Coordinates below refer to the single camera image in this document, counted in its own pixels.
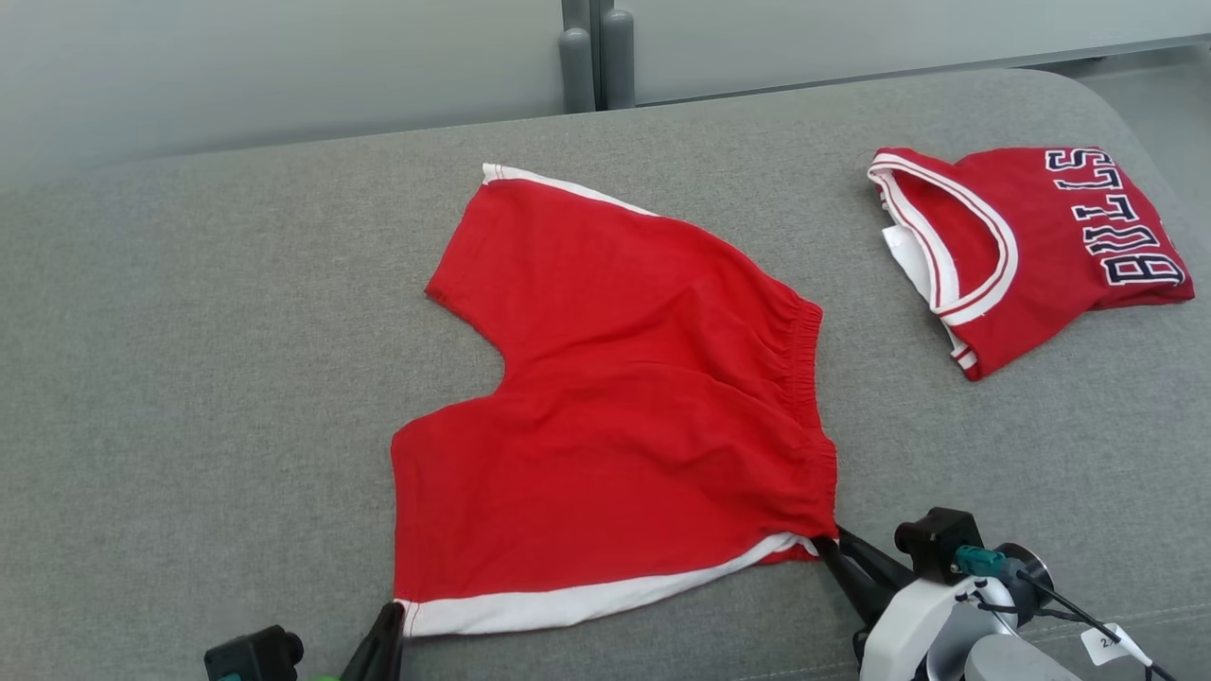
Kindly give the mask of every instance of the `gray fabric surface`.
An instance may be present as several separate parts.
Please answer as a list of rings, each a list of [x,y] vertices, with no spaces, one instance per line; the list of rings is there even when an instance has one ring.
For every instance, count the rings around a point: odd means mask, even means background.
[[[421,294],[484,160],[696,223],[823,305],[842,523],[893,551],[899,522],[970,509],[1205,677],[1206,301],[1085,315],[972,384],[879,236],[877,147],[1015,144],[1107,148],[1211,286],[1121,120],[1033,71],[170,159],[0,198],[0,677],[203,679],[205,648],[271,623],[303,636],[304,677],[339,673],[391,593],[391,435],[500,377]],[[855,679],[856,626],[823,566],[757,567],[566,630],[417,642],[406,677]],[[1087,674],[1079,630],[1032,636]]]

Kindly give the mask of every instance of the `white label tag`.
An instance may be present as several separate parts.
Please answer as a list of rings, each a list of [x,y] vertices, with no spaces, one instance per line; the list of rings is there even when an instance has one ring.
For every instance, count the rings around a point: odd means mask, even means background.
[[[1107,629],[1114,631],[1114,634],[1121,639],[1120,642],[1115,643],[1113,639],[1102,634],[1097,629],[1089,629],[1080,635],[1080,640],[1085,643],[1085,649],[1089,651],[1089,658],[1094,660],[1094,664],[1101,666],[1112,659],[1130,656],[1131,649],[1138,649],[1131,636],[1123,630],[1118,624],[1107,624]]]

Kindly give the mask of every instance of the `jersey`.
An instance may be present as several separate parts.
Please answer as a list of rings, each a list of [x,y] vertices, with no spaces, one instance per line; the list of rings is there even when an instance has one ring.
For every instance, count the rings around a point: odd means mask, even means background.
[[[569,625],[837,537],[822,311],[730,245],[488,165],[426,293],[505,371],[391,442],[407,636]]]
[[[947,164],[880,149],[868,177],[893,256],[971,380],[1086,310],[1194,297],[1147,196],[1097,148],[993,149]]]

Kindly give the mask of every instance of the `folded jersey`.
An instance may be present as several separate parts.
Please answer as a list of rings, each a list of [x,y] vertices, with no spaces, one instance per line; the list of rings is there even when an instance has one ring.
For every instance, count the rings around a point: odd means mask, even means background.
[[[884,238],[978,380],[1081,313],[1194,297],[1157,210],[1097,148],[993,149],[947,164],[879,149]]]
[[[486,165],[426,292],[505,373],[391,443],[406,635],[574,624],[836,537],[821,310],[728,244]]]

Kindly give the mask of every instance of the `white panel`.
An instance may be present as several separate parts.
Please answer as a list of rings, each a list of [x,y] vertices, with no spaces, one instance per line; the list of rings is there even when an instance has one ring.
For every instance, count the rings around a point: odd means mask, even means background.
[[[616,0],[641,103],[1211,33],[1209,0]]]
[[[550,0],[0,0],[0,185],[557,113]]]

